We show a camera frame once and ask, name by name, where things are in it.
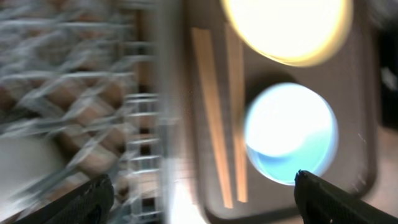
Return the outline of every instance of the light blue bowl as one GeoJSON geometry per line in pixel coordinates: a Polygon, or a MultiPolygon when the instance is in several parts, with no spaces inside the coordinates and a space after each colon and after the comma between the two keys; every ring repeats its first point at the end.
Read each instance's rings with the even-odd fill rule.
{"type": "Polygon", "coordinates": [[[334,159],[338,127],[329,104],[295,83],[267,88],[251,103],[244,124],[246,151],[267,178],[294,185],[296,173],[322,175],[334,159]]]}

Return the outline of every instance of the chopsticks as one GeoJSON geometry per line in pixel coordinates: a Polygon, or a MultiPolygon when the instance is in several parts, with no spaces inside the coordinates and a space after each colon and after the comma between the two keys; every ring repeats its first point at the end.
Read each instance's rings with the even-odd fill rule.
{"type": "Polygon", "coordinates": [[[223,122],[221,119],[220,97],[216,79],[213,45],[209,30],[192,28],[192,41],[199,69],[201,92],[206,108],[213,152],[216,159],[218,180],[224,206],[232,208],[232,195],[226,157],[223,122]]]}
{"type": "Polygon", "coordinates": [[[246,143],[243,138],[244,71],[243,45],[229,24],[225,24],[226,49],[229,73],[229,99],[235,154],[236,193],[240,202],[248,201],[246,178],[246,143]]]}

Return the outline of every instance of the wooden chopstick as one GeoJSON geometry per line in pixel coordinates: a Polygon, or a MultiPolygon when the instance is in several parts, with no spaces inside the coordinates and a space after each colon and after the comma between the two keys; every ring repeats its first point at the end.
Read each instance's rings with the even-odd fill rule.
{"type": "Polygon", "coordinates": [[[229,98],[235,153],[236,193],[240,202],[248,201],[246,178],[246,144],[243,137],[244,119],[244,68],[241,39],[229,24],[225,24],[226,49],[229,73],[229,98]]]}
{"type": "Polygon", "coordinates": [[[201,81],[201,92],[206,108],[206,117],[210,129],[213,152],[216,159],[218,180],[224,206],[232,208],[232,194],[226,156],[223,122],[221,119],[220,97],[216,79],[213,45],[209,30],[192,28],[192,40],[197,58],[201,81]]]}

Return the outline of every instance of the yellow bowl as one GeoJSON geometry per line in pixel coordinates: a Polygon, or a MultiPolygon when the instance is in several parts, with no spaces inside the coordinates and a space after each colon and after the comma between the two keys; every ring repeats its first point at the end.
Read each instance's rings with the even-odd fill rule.
{"type": "Polygon", "coordinates": [[[221,0],[238,35],[256,52],[296,67],[329,59],[353,21],[352,0],[221,0]]]}

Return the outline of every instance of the dish rack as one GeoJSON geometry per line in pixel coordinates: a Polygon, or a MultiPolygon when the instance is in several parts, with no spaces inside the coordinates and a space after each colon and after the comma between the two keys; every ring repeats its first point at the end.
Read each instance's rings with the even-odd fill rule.
{"type": "Polygon", "coordinates": [[[9,222],[96,175],[110,223],[163,217],[154,1],[2,0],[0,131],[60,146],[64,169],[13,196],[9,222]]]}

